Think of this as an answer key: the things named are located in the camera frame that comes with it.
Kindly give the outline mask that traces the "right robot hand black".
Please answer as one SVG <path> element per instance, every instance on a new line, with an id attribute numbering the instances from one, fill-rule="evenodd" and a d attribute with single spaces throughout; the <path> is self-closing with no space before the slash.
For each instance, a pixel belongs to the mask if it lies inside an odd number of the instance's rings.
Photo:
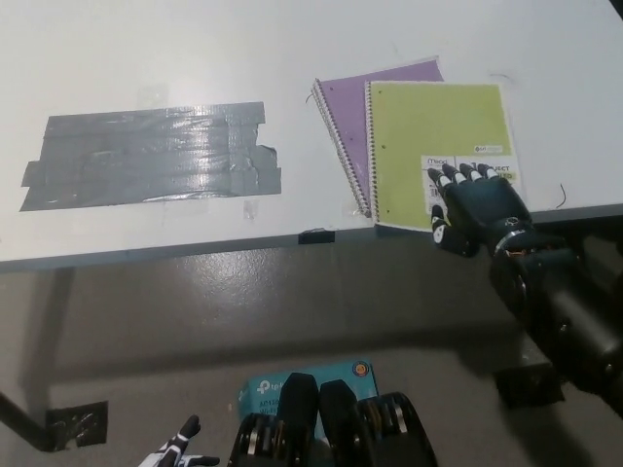
<path id="1" fill-rule="evenodd" d="M 524 202 L 491 166 L 444 163 L 427 175 L 444 202 L 431 208 L 432 238 L 438 248 L 470 258 L 484 246 L 493 256 L 510 238 L 533 230 Z"/>

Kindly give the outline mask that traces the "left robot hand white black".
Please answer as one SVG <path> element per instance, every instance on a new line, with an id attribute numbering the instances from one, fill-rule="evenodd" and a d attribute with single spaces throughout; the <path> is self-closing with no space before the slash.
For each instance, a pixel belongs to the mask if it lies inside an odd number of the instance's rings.
<path id="1" fill-rule="evenodd" d="M 217 466 L 219 457 L 187 454 L 186 449 L 192 438 L 201 431 L 200 418 L 191 415 L 182 427 L 159 449 L 149 453 L 139 467 L 194 467 Z"/>

